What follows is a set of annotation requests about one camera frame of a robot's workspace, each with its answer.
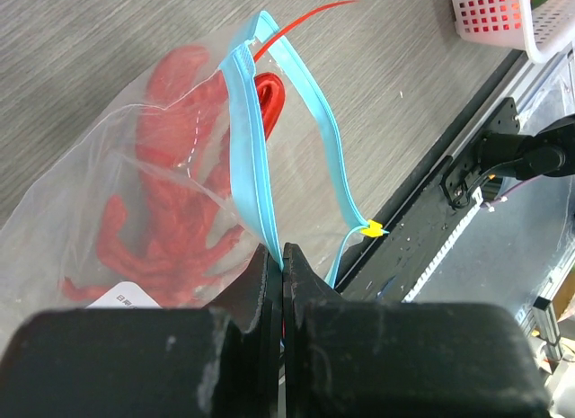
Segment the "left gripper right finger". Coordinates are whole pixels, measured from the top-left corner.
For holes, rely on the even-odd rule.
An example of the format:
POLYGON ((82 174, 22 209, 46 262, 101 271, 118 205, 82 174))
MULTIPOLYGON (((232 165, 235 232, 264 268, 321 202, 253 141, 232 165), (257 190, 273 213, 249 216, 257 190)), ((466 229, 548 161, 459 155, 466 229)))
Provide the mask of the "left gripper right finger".
POLYGON ((527 339, 485 303, 349 301, 283 255, 290 417, 546 417, 527 339))

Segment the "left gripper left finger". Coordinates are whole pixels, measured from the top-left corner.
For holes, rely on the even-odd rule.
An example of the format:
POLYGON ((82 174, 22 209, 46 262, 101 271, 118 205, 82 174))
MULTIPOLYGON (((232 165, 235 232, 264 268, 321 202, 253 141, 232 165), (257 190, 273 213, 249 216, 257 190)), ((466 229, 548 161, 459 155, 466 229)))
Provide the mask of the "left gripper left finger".
POLYGON ((1 359, 4 417, 274 417, 281 275, 259 247, 202 308, 44 311, 1 359))

